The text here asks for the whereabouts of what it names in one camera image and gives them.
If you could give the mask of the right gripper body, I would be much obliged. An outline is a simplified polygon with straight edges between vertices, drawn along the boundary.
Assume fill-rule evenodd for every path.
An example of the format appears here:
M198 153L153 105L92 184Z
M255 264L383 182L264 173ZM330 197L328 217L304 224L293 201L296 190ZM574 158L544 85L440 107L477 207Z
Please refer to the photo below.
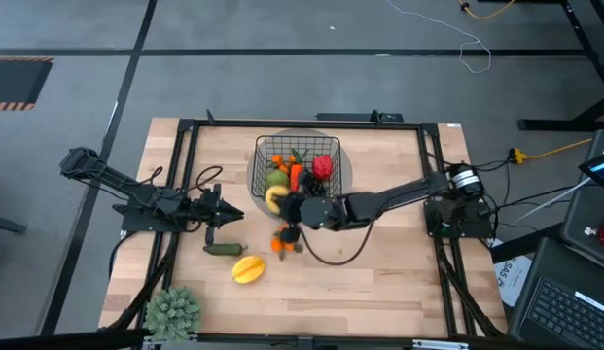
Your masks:
M301 222L312 229L332 231L347 229L347 195L334 198L312 197L300 206Z

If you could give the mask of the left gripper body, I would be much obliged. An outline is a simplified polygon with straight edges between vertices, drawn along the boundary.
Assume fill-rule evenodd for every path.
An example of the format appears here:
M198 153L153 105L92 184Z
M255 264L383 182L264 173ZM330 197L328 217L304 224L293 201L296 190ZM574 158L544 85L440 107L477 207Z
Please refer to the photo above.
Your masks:
M212 189L205 189L199 199L192 201L187 219L215 228L227 224L230 221L230 215L220 208L221 191L220 184L215 184Z

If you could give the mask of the orange carrot with green leaves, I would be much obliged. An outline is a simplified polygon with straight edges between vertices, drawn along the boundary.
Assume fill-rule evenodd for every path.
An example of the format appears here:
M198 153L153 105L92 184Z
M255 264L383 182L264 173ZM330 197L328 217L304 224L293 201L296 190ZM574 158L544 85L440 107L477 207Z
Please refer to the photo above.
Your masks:
M304 170L304 158L307 151L301 155L296 149L291 149L291 155L289 156L289 177L290 177L290 190L296 192L300 187L300 175Z

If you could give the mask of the black grape bunch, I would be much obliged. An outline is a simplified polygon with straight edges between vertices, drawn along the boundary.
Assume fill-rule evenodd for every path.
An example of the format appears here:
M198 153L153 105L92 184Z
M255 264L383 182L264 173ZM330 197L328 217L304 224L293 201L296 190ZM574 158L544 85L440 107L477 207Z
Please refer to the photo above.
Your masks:
M324 197L327 195L323 182L316 179L307 169L300 175L300 192L310 197Z

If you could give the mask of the green pear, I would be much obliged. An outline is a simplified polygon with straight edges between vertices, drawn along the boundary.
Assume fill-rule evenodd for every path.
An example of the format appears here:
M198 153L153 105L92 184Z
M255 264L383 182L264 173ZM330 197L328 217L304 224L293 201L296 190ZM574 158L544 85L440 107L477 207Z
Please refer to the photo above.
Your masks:
M279 169L273 169L268 172L265 177L266 188L269 189L275 186L289 187L289 175Z

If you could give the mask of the red bell pepper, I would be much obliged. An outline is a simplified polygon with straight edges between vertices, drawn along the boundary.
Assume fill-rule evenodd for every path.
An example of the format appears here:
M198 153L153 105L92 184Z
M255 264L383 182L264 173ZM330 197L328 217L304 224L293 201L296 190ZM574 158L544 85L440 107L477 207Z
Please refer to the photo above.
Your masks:
M333 164L329 155L316 156L312 160L312 174L320 181L327 181L332 177Z

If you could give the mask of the yellow starfruit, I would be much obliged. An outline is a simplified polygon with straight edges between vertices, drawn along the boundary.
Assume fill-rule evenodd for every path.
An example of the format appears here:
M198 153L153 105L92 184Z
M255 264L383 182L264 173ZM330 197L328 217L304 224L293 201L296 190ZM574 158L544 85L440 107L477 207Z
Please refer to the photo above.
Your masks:
M238 284L248 284L262 276L265 261L258 256L248 256L239 260L231 271L232 279Z

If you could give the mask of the dark green cucumber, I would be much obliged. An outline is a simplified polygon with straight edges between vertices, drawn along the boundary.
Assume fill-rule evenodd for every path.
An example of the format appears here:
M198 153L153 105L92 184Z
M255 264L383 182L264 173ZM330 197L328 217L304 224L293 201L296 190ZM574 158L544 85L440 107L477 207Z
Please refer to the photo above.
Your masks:
M246 246L239 243L214 243L211 245L205 245L203 251L212 256L240 256Z

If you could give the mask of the grey round mat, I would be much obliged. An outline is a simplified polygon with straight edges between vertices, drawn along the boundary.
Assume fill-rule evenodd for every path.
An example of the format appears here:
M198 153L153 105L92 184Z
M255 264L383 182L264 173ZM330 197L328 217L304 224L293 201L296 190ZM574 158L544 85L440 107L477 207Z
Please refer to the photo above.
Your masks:
M253 141L247 166L247 189L255 206L264 214L269 212L265 205L265 177L273 170L269 165L274 155L282 155L287 162L291 149L296 149L304 158L304 169L312 172L312 160L316 156L329 155L332 159L333 174L322 181L327 196L345 194L353 189L353 166L343 143L330 129L321 131L310 128L286 128L275 131L261 131Z

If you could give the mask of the green fuzzy plant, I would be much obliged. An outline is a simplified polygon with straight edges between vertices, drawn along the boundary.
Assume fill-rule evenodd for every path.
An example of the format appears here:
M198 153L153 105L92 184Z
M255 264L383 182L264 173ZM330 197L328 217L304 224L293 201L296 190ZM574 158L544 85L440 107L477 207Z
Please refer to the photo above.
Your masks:
M200 328L201 307L188 287L159 291L146 305L144 327L156 341L181 341Z

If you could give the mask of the black mat with hazard stripes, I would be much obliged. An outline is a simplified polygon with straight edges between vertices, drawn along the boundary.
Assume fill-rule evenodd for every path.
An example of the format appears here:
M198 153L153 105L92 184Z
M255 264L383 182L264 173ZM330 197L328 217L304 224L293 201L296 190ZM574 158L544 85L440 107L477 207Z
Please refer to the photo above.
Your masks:
M0 111L29 111L53 67L48 56L0 56Z

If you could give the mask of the black laptop with keyboard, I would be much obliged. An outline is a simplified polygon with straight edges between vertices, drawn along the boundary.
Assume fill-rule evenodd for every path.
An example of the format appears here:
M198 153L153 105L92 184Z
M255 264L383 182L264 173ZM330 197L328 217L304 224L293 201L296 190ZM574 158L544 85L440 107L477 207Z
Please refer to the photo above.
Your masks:
M508 334L554 348L604 350L604 267L555 240L542 239Z

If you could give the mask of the dark grey closed laptop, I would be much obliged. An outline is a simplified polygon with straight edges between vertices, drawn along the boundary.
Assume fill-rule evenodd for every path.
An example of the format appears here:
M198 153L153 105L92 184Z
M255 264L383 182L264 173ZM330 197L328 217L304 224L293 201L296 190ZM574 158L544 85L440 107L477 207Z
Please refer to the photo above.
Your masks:
M587 151L586 161L602 153L604 130L598 130ZM560 235L573 248L604 264L604 246L597 236L598 228L604 222L604 189L582 171L579 183L581 186L573 192Z

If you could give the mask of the tablet with blue screen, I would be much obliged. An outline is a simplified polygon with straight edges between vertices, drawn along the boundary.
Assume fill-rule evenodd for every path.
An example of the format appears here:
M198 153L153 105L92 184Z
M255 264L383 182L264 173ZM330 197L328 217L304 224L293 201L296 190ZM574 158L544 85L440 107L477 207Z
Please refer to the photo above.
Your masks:
M604 189L604 153L582 163L579 169Z

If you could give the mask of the black table leg frame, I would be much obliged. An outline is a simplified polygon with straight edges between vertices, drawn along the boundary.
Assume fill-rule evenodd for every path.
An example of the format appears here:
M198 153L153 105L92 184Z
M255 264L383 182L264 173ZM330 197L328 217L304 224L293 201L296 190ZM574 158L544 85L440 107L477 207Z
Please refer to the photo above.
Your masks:
M559 0L560 6L567 17L573 32L577 37L583 53L595 69L602 85L604 86L604 65L599 60L599 55L587 37L583 27L575 14L575 10L568 0ZM563 132L592 132L604 130L604 122L599 119L604 116L604 97L592 106L569 120L546 119L520 119L516 122L522 131L563 131Z

